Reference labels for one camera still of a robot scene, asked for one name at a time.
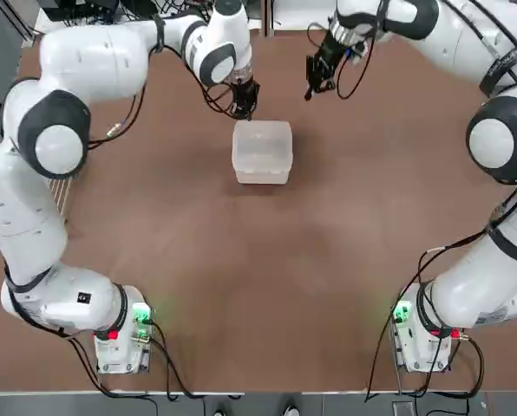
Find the table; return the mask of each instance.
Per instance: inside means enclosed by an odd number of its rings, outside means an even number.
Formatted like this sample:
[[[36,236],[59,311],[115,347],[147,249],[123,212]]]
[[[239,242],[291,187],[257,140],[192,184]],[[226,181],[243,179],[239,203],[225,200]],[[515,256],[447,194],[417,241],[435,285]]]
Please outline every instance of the table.
[[[478,231],[509,191],[465,148],[482,95],[395,41],[375,51],[351,100],[325,94],[306,103],[304,57],[314,49],[304,35],[253,46],[256,118],[293,128],[290,182],[238,185],[233,122],[208,110],[171,55],[154,57],[140,118],[91,154],[74,189],[64,261],[142,290],[192,390],[360,391],[418,256]],[[24,51],[23,75],[38,74],[36,59]],[[346,71],[346,88],[359,71]],[[92,108],[93,134],[128,105]],[[484,388],[517,389],[517,322],[473,336],[486,356]],[[435,388],[470,388],[476,361],[463,353]],[[155,355],[150,375],[108,384],[163,389],[162,363]],[[0,307],[0,391],[90,388],[69,345]],[[375,388],[396,389],[387,341]]]

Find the clear plastic container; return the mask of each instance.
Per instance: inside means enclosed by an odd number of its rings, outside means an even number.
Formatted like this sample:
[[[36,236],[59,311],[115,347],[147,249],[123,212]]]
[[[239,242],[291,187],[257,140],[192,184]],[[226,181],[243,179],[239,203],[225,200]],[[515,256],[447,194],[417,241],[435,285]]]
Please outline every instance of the clear plastic container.
[[[285,184],[293,163],[290,123],[262,120],[236,122],[232,163],[240,184]]]

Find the black cable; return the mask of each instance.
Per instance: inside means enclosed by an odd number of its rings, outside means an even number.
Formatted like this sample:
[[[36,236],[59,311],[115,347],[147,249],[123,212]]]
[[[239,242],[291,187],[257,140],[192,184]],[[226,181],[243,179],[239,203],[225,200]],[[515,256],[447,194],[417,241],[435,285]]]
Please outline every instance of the black cable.
[[[370,50],[369,50],[367,58],[366,58],[366,63],[364,64],[363,72],[361,72],[361,75],[359,76],[357,83],[355,84],[353,89],[351,89],[351,91],[347,95],[342,94],[339,83],[342,78],[342,72],[344,71],[347,61],[349,61],[351,59],[351,55],[348,55],[345,58],[344,63],[341,65],[341,67],[339,67],[339,71],[337,72],[337,78],[336,78],[336,93],[337,93],[337,96],[339,98],[341,98],[342,100],[348,100],[349,98],[351,98],[351,96],[358,90],[359,86],[361,85],[364,75],[366,74],[366,70],[368,69],[369,64],[370,64],[370,58],[372,57],[372,51],[374,50],[375,39],[376,39],[376,32],[374,34],[374,37],[372,38],[372,41],[370,42]]]
[[[359,76],[359,79],[358,79],[357,83],[355,84],[355,87],[353,87],[353,89],[351,89],[351,91],[347,95],[343,95],[341,93],[341,88],[340,88],[339,83],[341,81],[341,76],[342,76],[344,67],[347,64],[347,61],[349,59],[351,59],[352,54],[348,54],[346,56],[344,63],[339,68],[339,72],[337,73],[337,79],[336,79],[336,92],[337,92],[337,96],[342,100],[348,100],[358,90],[359,86],[361,85],[361,82],[363,81],[364,75],[366,74],[366,71],[370,65],[370,58],[372,57],[372,51],[374,50],[376,36],[378,35],[378,31],[383,26],[383,19],[386,17],[386,12],[388,11],[388,5],[389,5],[389,0],[380,0],[380,3],[378,3],[378,7],[376,10],[376,26],[374,27],[374,31],[373,31],[374,33],[372,34],[372,40],[370,42],[370,49],[369,49],[369,52],[368,52],[368,55],[366,58],[366,63],[364,64],[363,72]]]
[[[470,400],[467,399],[467,408],[465,409],[465,412],[463,412],[463,413],[461,413],[461,412],[452,412],[450,410],[439,410],[439,409],[436,409],[436,410],[431,410],[430,412],[426,413],[424,416],[429,416],[430,414],[433,414],[433,413],[454,414],[456,416],[468,416],[468,414],[470,413]],[[416,399],[415,399],[415,416],[418,416],[418,406],[417,406],[417,403],[416,403]]]
[[[164,332],[162,332],[162,328],[156,322],[152,322],[151,324],[159,332],[160,338],[162,339],[162,345],[164,346],[164,349],[167,351],[166,337],[164,336]],[[170,401],[171,403],[178,401],[178,399],[180,398],[180,396],[177,394],[172,396],[170,392],[170,366],[168,365],[166,365],[166,397],[168,401]]]
[[[105,143],[109,143],[110,141],[119,139],[121,136],[123,136],[125,133],[128,132],[128,130],[132,127],[133,124],[135,124],[135,122],[137,121],[137,118],[139,117],[139,112],[141,111],[141,107],[143,105],[143,100],[145,99],[146,90],[147,90],[147,84],[145,84],[143,86],[143,89],[141,90],[141,93],[139,94],[139,103],[137,104],[137,108],[135,109],[135,113],[134,113],[134,116],[131,119],[131,121],[129,121],[129,123],[122,130],[120,130],[117,133],[112,134],[110,137],[107,137],[106,139],[91,140],[88,143],[89,150],[95,150],[96,148],[104,145]],[[129,117],[129,114],[133,111],[134,100],[131,103],[131,108],[129,108],[128,117]]]
[[[164,45],[164,48],[172,51],[178,58],[180,58],[183,61],[183,58],[181,57],[180,53],[177,50],[175,50],[174,48],[172,48],[172,47],[170,47],[168,45]],[[225,91],[224,93],[220,94],[218,97],[213,98],[210,95],[210,90],[211,89],[203,87],[203,85],[199,81],[199,78],[197,77],[197,75],[195,75],[195,73],[191,70],[191,68],[185,62],[184,62],[184,65],[185,65],[187,71],[189,71],[191,76],[194,78],[194,80],[197,81],[197,85],[199,85],[199,88],[200,88],[201,93],[203,94],[203,98],[205,100],[205,103],[209,106],[209,108],[211,110],[213,110],[215,113],[224,114],[224,115],[228,116],[229,118],[231,118],[233,120],[243,120],[243,119],[246,118],[246,117],[242,118],[241,116],[237,116],[231,110],[231,107],[233,107],[233,104],[235,102],[235,87],[233,85],[231,85],[231,84],[229,84],[227,82],[221,82],[220,84],[218,84],[218,85],[226,86],[227,88],[229,88],[229,91],[232,92],[232,101],[231,101],[231,103],[228,106],[226,106],[226,108],[222,108],[220,106],[220,104],[218,103],[218,101],[221,98],[223,98],[227,94],[228,91]],[[252,113],[255,109],[256,109],[256,103],[253,106],[253,108],[250,109],[249,112]]]
[[[166,359],[167,365],[172,368],[173,376],[175,377],[176,381],[180,385],[181,391],[188,399],[203,399],[206,396],[203,394],[193,394],[189,390],[187,390],[185,384],[183,384],[183,381],[181,381],[180,374],[178,373],[178,369],[176,368],[175,364],[173,363],[172,359],[170,358],[170,354],[166,351],[166,349],[155,339],[151,339],[151,343],[159,348],[159,350],[164,355],[164,358]]]
[[[478,355],[478,379],[476,380],[474,387],[466,393],[435,392],[435,394],[438,394],[443,397],[448,397],[450,399],[472,399],[476,394],[478,394],[478,392],[480,392],[482,382],[484,381],[484,354],[482,353],[482,350],[476,343],[476,341],[473,340],[470,336],[467,338],[467,341],[474,347],[474,350],[476,350],[476,353]]]
[[[309,24],[309,26],[307,26],[307,39],[309,39],[309,42],[310,42],[313,46],[315,46],[315,47],[317,47],[317,48],[320,48],[320,45],[319,45],[318,43],[314,42],[314,41],[311,39],[311,29],[312,29],[312,28],[314,28],[314,27],[317,27],[317,28],[319,28],[319,29],[322,29],[324,32],[325,32],[327,29],[326,29],[326,28],[323,28],[320,24],[318,24],[318,23],[314,23],[314,22],[313,22],[313,23],[311,23],[311,24]]]

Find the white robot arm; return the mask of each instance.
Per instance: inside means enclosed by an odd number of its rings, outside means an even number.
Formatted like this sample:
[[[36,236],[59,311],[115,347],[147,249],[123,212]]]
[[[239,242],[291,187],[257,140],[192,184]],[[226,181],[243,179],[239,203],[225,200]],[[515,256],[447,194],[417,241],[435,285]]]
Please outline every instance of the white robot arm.
[[[497,16],[502,27],[484,10]],[[479,84],[490,99],[468,125],[468,151],[496,180],[517,184],[517,5],[503,0],[338,0],[320,49],[307,57],[305,99],[333,89],[339,63],[364,50],[365,39],[380,32],[402,37],[437,67]],[[431,283],[411,286],[400,308],[394,320],[396,351],[409,371],[447,368],[452,328],[517,317],[517,210],[499,226],[489,223],[487,234],[450,270]]]
[[[41,43],[40,79],[19,80],[3,104],[2,304],[31,324],[66,333],[94,330],[103,373],[136,373],[147,365],[150,308],[132,286],[60,263],[68,237],[48,179],[79,171],[88,151],[88,106],[137,94],[151,51],[162,46],[178,53],[204,86],[230,77],[235,88],[254,90],[256,99],[245,10],[239,0],[218,0],[208,25],[184,12],[50,33]],[[241,109],[249,101],[243,96]]]

